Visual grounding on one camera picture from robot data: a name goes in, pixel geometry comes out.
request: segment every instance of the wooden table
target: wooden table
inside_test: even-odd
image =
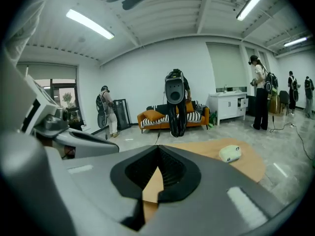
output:
[[[265,174],[266,166],[264,165],[261,156],[255,153],[253,148],[246,142],[233,138],[223,138],[206,142],[168,144],[166,146],[185,149],[199,155],[221,160],[219,157],[219,151],[228,145],[237,145],[242,150],[241,158],[231,162],[230,165],[238,169],[243,174],[247,175],[255,182],[259,182]],[[158,193],[162,190],[163,179],[161,172],[157,168],[148,185],[143,190],[143,200],[150,203],[157,203]]]

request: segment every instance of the gray tile floor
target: gray tile floor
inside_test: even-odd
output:
[[[234,118],[223,120],[220,126],[206,130],[206,127],[187,128],[183,137],[174,138],[170,131],[161,130],[157,144],[202,142],[220,138],[236,138],[250,144],[260,154],[266,165],[264,178],[259,182],[273,193],[278,200],[287,205],[303,194],[315,172],[312,162],[306,157],[302,142],[296,133],[296,128],[286,126],[284,130],[270,133],[272,115],[269,115],[267,131],[255,130],[251,127],[254,117],[246,116],[246,120]],[[276,128],[293,123],[301,135],[309,157],[315,156],[315,120],[306,118],[303,111],[296,110],[295,116],[275,116]],[[105,131],[97,134],[105,136]],[[133,126],[109,140],[120,147],[120,152],[155,144],[158,130],[146,130],[141,134],[138,126]]]

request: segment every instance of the black pants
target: black pants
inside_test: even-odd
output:
[[[256,92],[256,117],[254,122],[255,129],[268,127],[268,92],[264,88],[257,88]]]
[[[296,102],[295,102],[294,97],[293,97],[293,90],[292,90],[292,89],[290,89],[289,95],[290,95],[290,105],[289,105],[289,107],[290,107],[290,109],[291,109],[292,111],[294,111],[294,110],[295,110]]]
[[[175,137],[183,136],[187,125],[187,109],[186,109],[186,99],[177,104],[179,110],[179,120],[177,120],[176,115],[176,105],[167,102],[168,106],[168,120],[169,126],[171,128],[171,133]]]

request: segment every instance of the orange pillow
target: orange pillow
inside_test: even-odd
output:
[[[192,113],[194,112],[193,106],[192,106],[192,102],[186,103],[186,109],[187,109],[187,113]]]
[[[158,111],[155,111],[153,109],[147,110],[147,111],[143,112],[143,114],[150,121],[155,121],[155,120],[158,120],[158,119],[165,117],[165,115],[162,115],[161,113],[159,113]]]

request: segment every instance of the ceiling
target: ceiling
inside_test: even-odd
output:
[[[27,45],[75,53],[105,63],[134,48],[175,37],[227,36],[280,54],[289,51],[284,43],[311,34],[285,0],[261,0],[243,21],[238,21],[236,15],[245,2],[145,0],[125,11],[121,1],[49,0]],[[67,18],[69,9],[84,14],[115,37],[108,40]]]

